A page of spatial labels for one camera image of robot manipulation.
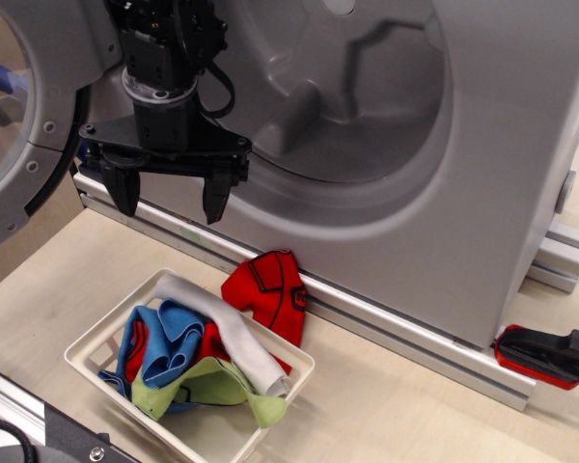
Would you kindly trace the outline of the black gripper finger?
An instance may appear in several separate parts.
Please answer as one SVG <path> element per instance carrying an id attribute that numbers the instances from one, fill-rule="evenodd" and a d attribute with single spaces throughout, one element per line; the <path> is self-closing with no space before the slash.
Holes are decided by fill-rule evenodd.
<path id="1" fill-rule="evenodd" d="M 229 170 L 214 170 L 205 177 L 203 208 L 209 225 L 222 219 L 232 188 L 236 186 L 235 175 Z"/>
<path id="2" fill-rule="evenodd" d="M 115 207 L 127 217 L 134 216 L 140 198 L 140 176 L 136 167 L 116 156 L 103 155 L 100 173 Z"/>

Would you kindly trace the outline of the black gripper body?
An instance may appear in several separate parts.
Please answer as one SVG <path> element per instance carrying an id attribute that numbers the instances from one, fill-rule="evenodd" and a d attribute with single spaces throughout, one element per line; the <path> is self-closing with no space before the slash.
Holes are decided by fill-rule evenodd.
<path id="1" fill-rule="evenodd" d="M 133 182 L 156 173 L 217 178 L 248 178 L 250 143 L 208 121 L 196 91 L 176 100 L 133 100 L 134 113 L 79 129 L 91 165 L 106 182 Z"/>

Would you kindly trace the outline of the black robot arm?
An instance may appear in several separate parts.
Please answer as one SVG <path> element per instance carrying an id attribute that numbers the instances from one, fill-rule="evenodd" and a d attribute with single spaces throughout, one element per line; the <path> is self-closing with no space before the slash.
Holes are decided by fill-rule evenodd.
<path id="1" fill-rule="evenodd" d="M 248 178 L 252 148 L 217 124 L 235 103 L 233 82 L 214 62 L 227 48 L 227 23 L 210 1 L 111 1 L 108 8 L 134 113 L 80 128 L 86 166 L 129 217 L 141 174 L 200 177 L 207 222 L 220 221 L 232 188 Z"/>

